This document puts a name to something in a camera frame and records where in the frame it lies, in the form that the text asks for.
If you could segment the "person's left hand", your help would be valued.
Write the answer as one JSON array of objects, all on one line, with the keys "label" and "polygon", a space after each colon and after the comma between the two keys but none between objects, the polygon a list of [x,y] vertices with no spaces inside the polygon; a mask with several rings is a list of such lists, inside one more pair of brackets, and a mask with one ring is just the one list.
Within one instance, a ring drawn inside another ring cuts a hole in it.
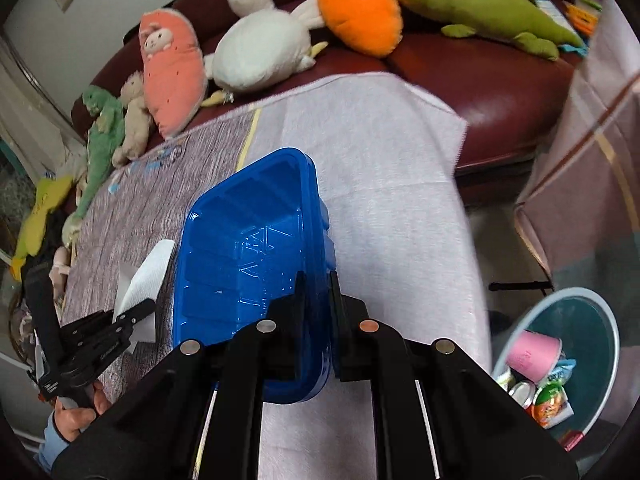
[{"label": "person's left hand", "polygon": [[102,382],[96,380],[93,383],[93,408],[66,408],[61,399],[56,400],[54,408],[55,427],[61,437],[67,442],[73,442],[81,430],[87,428],[99,416],[111,406],[107,399]]}]

